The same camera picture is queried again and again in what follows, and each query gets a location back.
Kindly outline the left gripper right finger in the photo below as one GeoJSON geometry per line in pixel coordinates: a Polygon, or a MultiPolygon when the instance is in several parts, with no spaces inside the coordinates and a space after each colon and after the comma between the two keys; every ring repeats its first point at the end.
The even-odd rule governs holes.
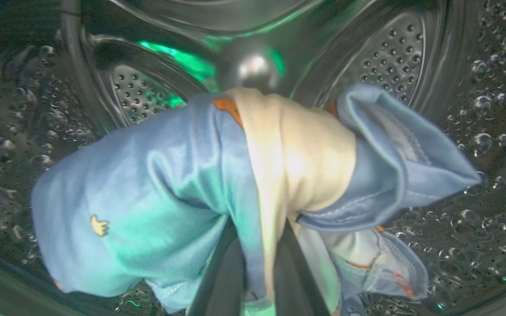
{"type": "Polygon", "coordinates": [[[275,305],[278,316],[330,314],[289,221],[278,242],[275,305]]]}

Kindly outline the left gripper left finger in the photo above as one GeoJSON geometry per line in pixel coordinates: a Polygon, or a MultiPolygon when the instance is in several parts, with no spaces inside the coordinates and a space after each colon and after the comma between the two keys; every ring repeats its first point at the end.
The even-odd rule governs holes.
{"type": "Polygon", "coordinates": [[[189,316],[239,316],[244,294],[245,260],[237,230],[227,220],[197,294],[189,316]]]}

